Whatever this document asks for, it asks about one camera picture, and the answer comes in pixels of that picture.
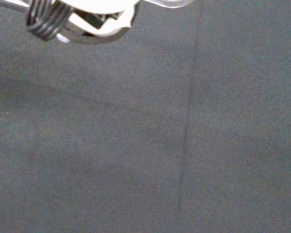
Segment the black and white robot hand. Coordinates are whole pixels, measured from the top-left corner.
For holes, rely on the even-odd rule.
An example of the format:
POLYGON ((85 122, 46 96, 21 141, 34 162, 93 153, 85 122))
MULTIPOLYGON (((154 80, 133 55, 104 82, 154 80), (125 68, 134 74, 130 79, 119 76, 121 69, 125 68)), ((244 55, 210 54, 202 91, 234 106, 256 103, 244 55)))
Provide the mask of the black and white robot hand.
POLYGON ((138 0, 31 0, 26 29, 43 41, 109 43, 130 30, 139 5, 138 0))

